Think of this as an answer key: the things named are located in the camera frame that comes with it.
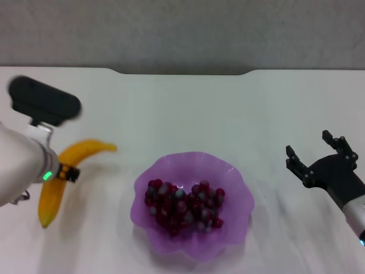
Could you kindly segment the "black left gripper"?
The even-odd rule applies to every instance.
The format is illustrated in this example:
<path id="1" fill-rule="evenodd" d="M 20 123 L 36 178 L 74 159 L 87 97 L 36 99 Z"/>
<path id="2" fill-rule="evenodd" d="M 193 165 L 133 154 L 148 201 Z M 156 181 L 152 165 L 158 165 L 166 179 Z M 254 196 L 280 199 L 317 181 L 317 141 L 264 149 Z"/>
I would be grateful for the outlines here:
<path id="1" fill-rule="evenodd" d="M 68 182 L 76 182 L 79 178 L 79 169 L 61 163 L 58 169 L 58 178 Z"/>

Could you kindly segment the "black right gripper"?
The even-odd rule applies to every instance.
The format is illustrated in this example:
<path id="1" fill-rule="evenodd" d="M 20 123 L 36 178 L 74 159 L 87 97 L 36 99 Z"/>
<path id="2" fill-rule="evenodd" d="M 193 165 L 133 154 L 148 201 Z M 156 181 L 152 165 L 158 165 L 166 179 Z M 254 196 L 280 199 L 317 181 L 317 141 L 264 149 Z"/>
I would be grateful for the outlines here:
<path id="1" fill-rule="evenodd" d="M 339 208 L 364 195 L 364 183 L 354 173 L 358 154 L 348 144 L 346 138 L 334 138 L 329 131 L 322 132 L 322 139 L 337 154 L 317 160 L 309 168 L 295 154 L 291 146 L 286 146 L 286 168 L 290 170 L 305 187 L 325 190 Z"/>

